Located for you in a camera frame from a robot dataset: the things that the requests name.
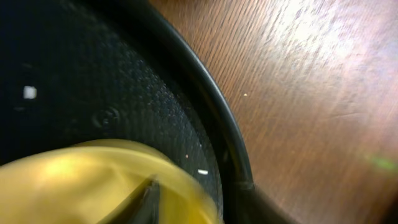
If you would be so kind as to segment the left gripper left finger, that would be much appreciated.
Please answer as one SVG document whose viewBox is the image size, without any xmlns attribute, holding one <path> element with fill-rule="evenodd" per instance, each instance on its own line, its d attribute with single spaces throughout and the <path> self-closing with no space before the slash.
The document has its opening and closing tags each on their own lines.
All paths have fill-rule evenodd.
<svg viewBox="0 0 398 224">
<path fill-rule="evenodd" d="M 159 223 L 160 186 L 145 179 L 110 214 L 98 224 Z"/>
</svg>

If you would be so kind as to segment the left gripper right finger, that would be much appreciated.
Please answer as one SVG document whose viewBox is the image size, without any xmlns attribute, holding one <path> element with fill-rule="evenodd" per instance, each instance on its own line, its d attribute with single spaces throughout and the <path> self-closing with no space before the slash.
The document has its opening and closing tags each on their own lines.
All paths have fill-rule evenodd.
<svg viewBox="0 0 398 224">
<path fill-rule="evenodd" d="M 255 185 L 250 185 L 239 188 L 239 223 L 294 224 L 297 222 Z"/>
</svg>

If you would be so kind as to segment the yellow bowl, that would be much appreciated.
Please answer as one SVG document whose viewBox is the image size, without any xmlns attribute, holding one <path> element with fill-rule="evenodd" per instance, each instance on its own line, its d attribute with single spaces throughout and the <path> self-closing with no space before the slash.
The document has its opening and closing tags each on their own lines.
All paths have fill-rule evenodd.
<svg viewBox="0 0 398 224">
<path fill-rule="evenodd" d="M 212 198 L 161 152 L 102 139 L 1 167 L 2 223 L 98 223 L 145 179 L 160 186 L 159 223 L 218 223 Z"/>
</svg>

